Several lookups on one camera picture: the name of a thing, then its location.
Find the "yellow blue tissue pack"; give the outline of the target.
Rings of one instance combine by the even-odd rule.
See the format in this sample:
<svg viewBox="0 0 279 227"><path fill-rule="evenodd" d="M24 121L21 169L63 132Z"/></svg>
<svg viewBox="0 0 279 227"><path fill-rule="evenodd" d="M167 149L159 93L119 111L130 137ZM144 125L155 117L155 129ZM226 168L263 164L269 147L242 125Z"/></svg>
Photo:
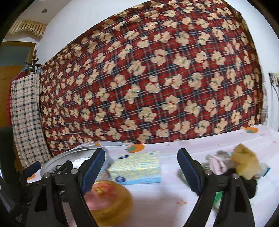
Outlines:
<svg viewBox="0 0 279 227"><path fill-rule="evenodd" d="M153 184L162 181L159 152L129 154L118 157L108 169L118 184Z"/></svg>

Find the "pink cloth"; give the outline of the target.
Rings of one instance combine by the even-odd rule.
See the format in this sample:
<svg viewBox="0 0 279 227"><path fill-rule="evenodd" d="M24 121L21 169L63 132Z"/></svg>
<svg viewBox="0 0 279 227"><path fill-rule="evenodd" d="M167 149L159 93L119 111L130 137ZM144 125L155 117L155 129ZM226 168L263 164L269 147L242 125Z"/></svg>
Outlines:
<svg viewBox="0 0 279 227"><path fill-rule="evenodd" d="M214 174L223 175L228 170L229 163L229 157L207 155L204 167L210 169Z"/></svg>

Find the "gold fringed curtain valance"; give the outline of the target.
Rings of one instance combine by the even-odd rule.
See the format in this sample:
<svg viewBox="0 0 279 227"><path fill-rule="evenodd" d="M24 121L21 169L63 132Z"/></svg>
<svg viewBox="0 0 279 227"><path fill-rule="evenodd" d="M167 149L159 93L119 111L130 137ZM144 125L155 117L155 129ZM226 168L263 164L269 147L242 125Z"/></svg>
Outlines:
<svg viewBox="0 0 279 227"><path fill-rule="evenodd" d="M31 32L36 37L42 37L47 25L30 20L17 19L8 31L8 35L14 35L19 32Z"/></svg>

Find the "white persimmon print tablecloth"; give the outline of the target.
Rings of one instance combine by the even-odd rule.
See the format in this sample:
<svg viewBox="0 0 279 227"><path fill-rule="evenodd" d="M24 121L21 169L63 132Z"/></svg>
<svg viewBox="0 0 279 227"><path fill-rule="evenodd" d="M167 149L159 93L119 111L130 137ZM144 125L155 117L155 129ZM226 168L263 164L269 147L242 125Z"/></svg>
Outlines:
<svg viewBox="0 0 279 227"><path fill-rule="evenodd" d="M255 226L265 226L278 206L278 133L261 124L215 136L168 143L139 145L101 142L99 146L108 150L113 163L122 155L159 152L162 181L121 184L131 193L133 206L128 218L115 226L185 226L199 197L191 191L178 164L178 150L186 149L192 159L208 169L204 167L207 155L230 158L238 144L249 148L256 154L259 163L266 163L270 167L264 177L253 177L257 181L257 190L255 196L249 199ZM228 170L231 168L235 168L232 161ZM221 197L222 192L217 192L206 226L213 226ZM69 204L63 202L62 205L69 226L77 226Z"/></svg>

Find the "red plaid teddy bear blanket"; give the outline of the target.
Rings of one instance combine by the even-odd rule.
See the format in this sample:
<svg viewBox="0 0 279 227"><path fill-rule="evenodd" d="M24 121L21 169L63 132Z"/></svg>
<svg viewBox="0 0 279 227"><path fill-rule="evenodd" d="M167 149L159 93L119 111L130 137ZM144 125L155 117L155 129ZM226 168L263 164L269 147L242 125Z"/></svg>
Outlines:
<svg viewBox="0 0 279 227"><path fill-rule="evenodd" d="M225 1L148 1L103 20L44 64L41 113L54 156L88 142L151 144L254 126L262 73Z"/></svg>

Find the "yellow lid with red picture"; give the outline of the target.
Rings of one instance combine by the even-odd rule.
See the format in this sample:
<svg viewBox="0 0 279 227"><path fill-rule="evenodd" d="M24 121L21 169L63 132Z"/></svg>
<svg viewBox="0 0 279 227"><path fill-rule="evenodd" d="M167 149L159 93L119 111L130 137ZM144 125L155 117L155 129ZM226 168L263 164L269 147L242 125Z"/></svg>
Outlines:
<svg viewBox="0 0 279 227"><path fill-rule="evenodd" d="M105 180L95 182L84 200L99 226L121 224L133 206L132 195L124 186Z"/></svg>

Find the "clear plastic storage jar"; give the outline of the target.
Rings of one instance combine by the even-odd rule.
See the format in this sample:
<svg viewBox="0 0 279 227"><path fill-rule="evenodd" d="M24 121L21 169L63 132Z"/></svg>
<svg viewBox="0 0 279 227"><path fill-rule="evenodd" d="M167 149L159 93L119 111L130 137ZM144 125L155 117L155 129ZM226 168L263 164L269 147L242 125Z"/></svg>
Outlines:
<svg viewBox="0 0 279 227"><path fill-rule="evenodd" d="M66 161L71 161L73 164L73 168L78 169L84 161L91 158L91 156L98 148L101 148L105 151L105 161L96 181L110 181L111 177L109 175L108 169L112 165L113 159L110 157L109 152L105 147L95 145L76 147L60 155L55 156L41 168L40 175L42 177L47 172L54 175L58 170L57 166L63 165Z"/></svg>

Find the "black fabric item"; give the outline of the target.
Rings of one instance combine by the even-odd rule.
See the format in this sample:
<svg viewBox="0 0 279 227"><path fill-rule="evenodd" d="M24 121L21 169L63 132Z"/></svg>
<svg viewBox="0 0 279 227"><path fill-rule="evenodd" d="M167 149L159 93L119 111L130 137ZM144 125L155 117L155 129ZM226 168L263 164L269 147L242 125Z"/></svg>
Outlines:
<svg viewBox="0 0 279 227"><path fill-rule="evenodd" d="M229 170L226 171L226 173L224 173L224 176L230 176L232 174L236 174L236 169L235 168L231 168ZM256 190L257 190L257 181L255 179L250 179L250 180L246 180L245 178L243 178L242 176L239 176L240 179L242 180L242 183L245 187L246 193L248 195L249 199L252 199L255 194L256 194Z"/></svg>

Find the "yellow sponge cloth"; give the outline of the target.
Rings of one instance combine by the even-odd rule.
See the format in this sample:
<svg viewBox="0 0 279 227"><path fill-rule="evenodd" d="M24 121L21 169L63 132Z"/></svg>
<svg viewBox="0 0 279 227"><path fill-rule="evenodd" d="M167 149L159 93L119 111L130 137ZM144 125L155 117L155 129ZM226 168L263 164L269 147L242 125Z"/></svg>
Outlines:
<svg viewBox="0 0 279 227"><path fill-rule="evenodd" d="M246 180L252 179L260 169L256 154L243 144L233 149L230 160L234 163L236 173Z"/></svg>

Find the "wall power socket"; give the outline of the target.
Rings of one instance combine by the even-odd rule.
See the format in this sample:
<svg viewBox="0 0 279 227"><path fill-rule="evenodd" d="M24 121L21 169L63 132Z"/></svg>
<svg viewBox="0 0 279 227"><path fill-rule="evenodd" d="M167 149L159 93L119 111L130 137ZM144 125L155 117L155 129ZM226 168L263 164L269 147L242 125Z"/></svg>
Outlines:
<svg viewBox="0 0 279 227"><path fill-rule="evenodd" d="M279 73L269 73L270 83L275 85L276 87L279 86Z"/></svg>

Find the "beige green checked cloth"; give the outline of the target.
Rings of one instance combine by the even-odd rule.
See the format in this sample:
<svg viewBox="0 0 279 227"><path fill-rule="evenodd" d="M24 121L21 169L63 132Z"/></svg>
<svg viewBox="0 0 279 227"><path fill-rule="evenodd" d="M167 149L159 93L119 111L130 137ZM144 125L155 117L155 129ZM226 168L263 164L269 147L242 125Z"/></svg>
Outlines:
<svg viewBox="0 0 279 227"><path fill-rule="evenodd" d="M40 74L14 80L11 85L11 126L23 168L52 158L43 132L40 114Z"/></svg>

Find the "white knit work glove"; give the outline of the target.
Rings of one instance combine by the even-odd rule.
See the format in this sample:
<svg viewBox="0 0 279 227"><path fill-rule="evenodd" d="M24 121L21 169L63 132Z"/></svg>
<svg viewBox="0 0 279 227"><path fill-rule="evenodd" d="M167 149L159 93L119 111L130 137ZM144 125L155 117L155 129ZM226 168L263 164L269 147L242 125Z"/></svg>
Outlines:
<svg viewBox="0 0 279 227"><path fill-rule="evenodd" d="M259 163L259 170L254 175L255 178L264 177L270 171L270 167L266 163Z"/></svg>

